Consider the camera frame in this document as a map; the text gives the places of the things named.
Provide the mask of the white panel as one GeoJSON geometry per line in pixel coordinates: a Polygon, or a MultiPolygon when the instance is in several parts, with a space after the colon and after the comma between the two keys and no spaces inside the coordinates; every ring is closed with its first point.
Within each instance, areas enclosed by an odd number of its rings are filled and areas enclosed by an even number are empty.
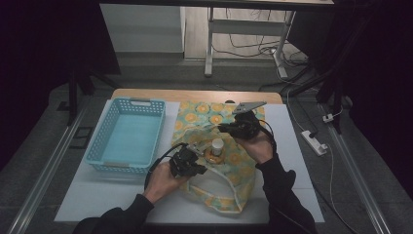
{"type": "Polygon", "coordinates": [[[184,7],[100,4],[100,10],[116,52],[184,52],[184,7]]]}

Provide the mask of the white power strip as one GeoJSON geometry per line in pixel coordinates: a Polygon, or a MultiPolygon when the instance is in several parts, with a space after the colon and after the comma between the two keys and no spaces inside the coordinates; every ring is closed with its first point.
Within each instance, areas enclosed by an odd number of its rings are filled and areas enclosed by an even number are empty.
{"type": "Polygon", "coordinates": [[[326,154],[328,146],[325,143],[320,143],[316,137],[310,138],[309,133],[310,131],[303,131],[301,133],[302,138],[305,139],[318,156],[326,154]]]}

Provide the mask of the black floor plate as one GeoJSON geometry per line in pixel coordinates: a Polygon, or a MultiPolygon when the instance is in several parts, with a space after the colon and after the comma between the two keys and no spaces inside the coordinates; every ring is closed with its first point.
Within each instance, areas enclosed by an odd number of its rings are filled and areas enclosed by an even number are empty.
{"type": "Polygon", "coordinates": [[[71,149],[86,149],[93,135],[93,127],[78,127],[69,147],[71,149]]]}

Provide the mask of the person's left hand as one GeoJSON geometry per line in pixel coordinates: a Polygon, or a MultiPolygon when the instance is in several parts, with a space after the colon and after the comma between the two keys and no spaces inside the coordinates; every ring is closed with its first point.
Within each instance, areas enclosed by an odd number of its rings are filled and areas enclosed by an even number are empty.
{"type": "Polygon", "coordinates": [[[152,173],[143,196],[152,204],[179,188],[189,180],[189,176],[174,177],[170,171],[169,162],[159,164],[152,173]]]}

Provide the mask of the orange print cloth bag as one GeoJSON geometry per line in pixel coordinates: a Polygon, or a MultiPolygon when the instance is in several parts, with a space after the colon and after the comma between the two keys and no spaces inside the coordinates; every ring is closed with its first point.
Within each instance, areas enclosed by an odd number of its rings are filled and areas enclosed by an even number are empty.
{"type": "Polygon", "coordinates": [[[207,167],[203,175],[195,175],[180,189],[207,207],[222,214],[243,211],[255,184],[255,161],[227,133],[218,130],[219,124],[235,121],[234,104],[182,101],[179,105],[172,143],[196,143],[204,151],[197,163],[207,167]],[[220,156],[224,163],[208,163],[205,153],[211,151],[215,138],[224,141],[220,156]]]}

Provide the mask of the white table mat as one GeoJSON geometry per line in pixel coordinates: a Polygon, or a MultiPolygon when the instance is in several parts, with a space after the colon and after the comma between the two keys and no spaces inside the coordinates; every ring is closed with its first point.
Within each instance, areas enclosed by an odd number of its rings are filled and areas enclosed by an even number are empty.
{"type": "MultiPolygon", "coordinates": [[[[295,195],[315,221],[323,222],[324,217],[286,106],[267,104],[265,120],[274,131],[277,151],[283,167],[296,172],[293,186],[295,195]]],[[[150,212],[147,221],[165,225],[265,223],[268,221],[268,202],[262,185],[262,175],[257,173],[252,194],[240,214],[221,214],[193,196],[176,190],[155,204],[155,209],[150,212]]],[[[125,209],[142,190],[141,178],[106,175],[82,161],[56,214],[55,221],[75,223],[86,217],[103,215],[112,208],[125,209]]]]}

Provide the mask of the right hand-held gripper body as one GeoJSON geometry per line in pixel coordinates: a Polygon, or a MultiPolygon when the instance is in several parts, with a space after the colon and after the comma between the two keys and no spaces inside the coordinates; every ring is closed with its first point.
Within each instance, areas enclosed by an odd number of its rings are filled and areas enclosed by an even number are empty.
{"type": "Polygon", "coordinates": [[[233,111],[235,115],[235,121],[238,123],[238,129],[242,131],[240,136],[233,136],[241,139],[252,139],[256,137],[260,132],[265,132],[264,127],[260,124],[260,121],[255,116],[253,110],[257,107],[263,106],[266,101],[256,102],[240,102],[239,105],[233,111]]]}

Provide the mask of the black metal stand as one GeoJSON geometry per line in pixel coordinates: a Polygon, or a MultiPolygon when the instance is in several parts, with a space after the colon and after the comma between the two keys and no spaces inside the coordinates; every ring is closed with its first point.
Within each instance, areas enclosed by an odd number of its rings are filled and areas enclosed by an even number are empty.
{"type": "Polygon", "coordinates": [[[102,72],[97,71],[91,66],[76,67],[70,74],[68,80],[68,101],[63,101],[57,109],[58,111],[68,112],[68,126],[71,126],[78,116],[78,90],[81,90],[86,96],[91,96],[94,93],[95,87],[92,81],[93,77],[97,78],[111,88],[122,88],[120,84],[116,83],[102,72]]]}
{"type": "Polygon", "coordinates": [[[338,134],[342,133],[340,126],[340,111],[342,110],[343,97],[343,80],[339,76],[340,66],[333,65],[323,73],[317,73],[308,81],[298,84],[297,88],[293,88],[285,93],[286,97],[295,97],[299,94],[314,88],[316,85],[321,85],[316,94],[318,103],[327,103],[330,98],[333,98],[333,115],[332,125],[338,134]]]}

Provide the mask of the white-legged desk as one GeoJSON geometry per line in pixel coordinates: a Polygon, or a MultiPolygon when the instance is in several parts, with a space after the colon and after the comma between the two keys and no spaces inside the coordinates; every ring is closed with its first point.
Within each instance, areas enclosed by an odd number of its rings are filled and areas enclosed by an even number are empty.
{"type": "Polygon", "coordinates": [[[207,46],[205,77],[212,75],[212,39],[214,34],[242,34],[280,36],[281,41],[273,50],[273,59],[278,66],[278,72],[285,77],[285,69],[281,62],[281,52],[287,38],[289,28],[297,11],[327,11],[334,8],[333,0],[98,0],[104,4],[150,5],[207,7],[207,46]],[[252,21],[241,19],[215,19],[217,8],[278,10],[286,11],[284,22],[252,21]]]}

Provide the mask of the light blue plastic basket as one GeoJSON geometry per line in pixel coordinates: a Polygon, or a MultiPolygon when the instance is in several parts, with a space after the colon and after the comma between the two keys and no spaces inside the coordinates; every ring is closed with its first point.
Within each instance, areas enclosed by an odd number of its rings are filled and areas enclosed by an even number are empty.
{"type": "Polygon", "coordinates": [[[99,172],[146,175],[156,159],[165,115],[164,100],[108,100],[85,152],[85,161],[99,172]]]}

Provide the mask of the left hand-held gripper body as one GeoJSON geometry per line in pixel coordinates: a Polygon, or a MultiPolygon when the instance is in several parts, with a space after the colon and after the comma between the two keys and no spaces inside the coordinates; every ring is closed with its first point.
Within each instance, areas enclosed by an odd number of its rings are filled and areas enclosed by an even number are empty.
{"type": "Polygon", "coordinates": [[[196,143],[180,142],[171,149],[174,154],[169,159],[170,171],[174,177],[182,176],[185,172],[192,172],[192,167],[199,165],[197,160],[204,152],[196,143]]]}

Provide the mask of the aluminium floor rail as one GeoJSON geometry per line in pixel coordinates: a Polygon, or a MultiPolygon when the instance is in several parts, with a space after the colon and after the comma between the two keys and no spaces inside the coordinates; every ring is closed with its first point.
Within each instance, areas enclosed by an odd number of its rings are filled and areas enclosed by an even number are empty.
{"type": "Polygon", "coordinates": [[[25,233],[49,185],[51,184],[52,179],[56,174],[56,170],[66,150],[68,149],[77,128],[83,120],[85,113],[86,107],[82,107],[78,115],[74,118],[72,124],[65,129],[53,153],[50,155],[48,161],[46,162],[46,166],[41,171],[41,174],[38,176],[34,185],[30,189],[28,195],[26,196],[26,199],[24,200],[6,234],[25,233]]]}
{"type": "Polygon", "coordinates": [[[392,230],[386,221],[384,213],[381,211],[376,199],[370,191],[366,180],[350,152],[348,144],[345,142],[342,135],[337,132],[331,122],[325,123],[325,126],[328,129],[334,145],[334,149],[330,149],[331,162],[334,163],[336,155],[340,156],[376,234],[392,234],[392,230]]]}

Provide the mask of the small white jar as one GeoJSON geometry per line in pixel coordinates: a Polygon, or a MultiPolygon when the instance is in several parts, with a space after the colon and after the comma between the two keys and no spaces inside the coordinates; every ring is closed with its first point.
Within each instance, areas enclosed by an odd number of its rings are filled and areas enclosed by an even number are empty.
{"type": "Polygon", "coordinates": [[[224,141],[221,138],[215,138],[211,143],[211,153],[213,156],[220,156],[224,147],[224,141]]]}

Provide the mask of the person's right hand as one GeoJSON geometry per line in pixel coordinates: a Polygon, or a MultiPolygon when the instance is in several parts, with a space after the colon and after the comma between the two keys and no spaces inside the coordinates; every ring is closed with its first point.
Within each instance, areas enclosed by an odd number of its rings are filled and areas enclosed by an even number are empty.
{"type": "Polygon", "coordinates": [[[264,164],[273,158],[273,146],[269,137],[263,132],[252,139],[236,138],[235,142],[242,146],[257,164],[264,164]]]}

